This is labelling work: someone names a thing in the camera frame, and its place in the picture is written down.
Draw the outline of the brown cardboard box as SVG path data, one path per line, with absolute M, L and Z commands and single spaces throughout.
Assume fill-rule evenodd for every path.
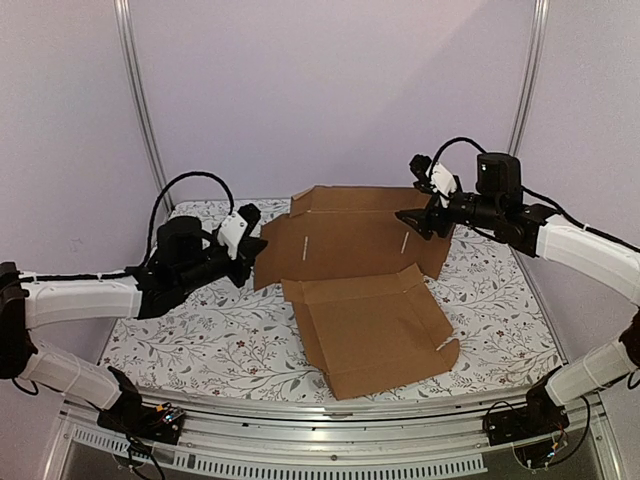
M 254 287 L 281 285 L 306 359 L 338 400 L 449 372 L 459 358 L 426 285 L 451 238 L 425 240 L 396 217 L 428 201 L 413 188 L 315 186 L 261 228 Z

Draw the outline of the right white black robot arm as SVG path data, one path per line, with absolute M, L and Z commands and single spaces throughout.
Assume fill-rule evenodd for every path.
M 421 209 L 396 212 L 398 220 L 424 239 L 444 238 L 456 225 L 482 230 L 484 236 L 532 258 L 569 267 L 639 303 L 639 254 L 569 220 L 549 200 L 527 205 L 520 161 L 505 153 L 477 156 L 473 192 L 434 159 L 417 154 L 410 164 L 414 186 L 429 201 Z M 547 374 L 526 394 L 517 427 L 537 436 L 560 420 L 563 407 L 583 394 L 604 389 L 639 368 L 639 320 L 633 318 L 620 336 L 581 359 Z

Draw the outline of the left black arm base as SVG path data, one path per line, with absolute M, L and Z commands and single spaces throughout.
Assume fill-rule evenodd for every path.
M 97 425 L 131 437 L 177 445 L 186 411 L 170 402 L 145 406 L 136 386 L 122 371 L 114 367 L 107 370 L 117 381 L 120 396 L 109 409 L 99 410 Z

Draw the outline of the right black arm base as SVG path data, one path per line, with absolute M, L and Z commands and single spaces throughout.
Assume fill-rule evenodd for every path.
M 570 425 L 565 408 L 557 406 L 543 386 L 534 386 L 525 399 L 521 407 L 501 400 L 487 410 L 482 429 L 491 446 L 560 432 Z

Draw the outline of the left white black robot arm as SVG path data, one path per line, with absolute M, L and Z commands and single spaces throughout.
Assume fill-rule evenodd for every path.
M 154 319 L 222 278 L 241 287 L 266 241 L 253 236 L 261 214 L 249 204 L 212 231 L 193 216 L 161 225 L 157 246 L 139 266 L 112 273 L 37 275 L 1 265 L 1 377 L 22 379 L 82 398 L 128 434 L 148 426 L 136 387 L 125 374 L 92 365 L 31 337 L 40 327 L 90 319 Z

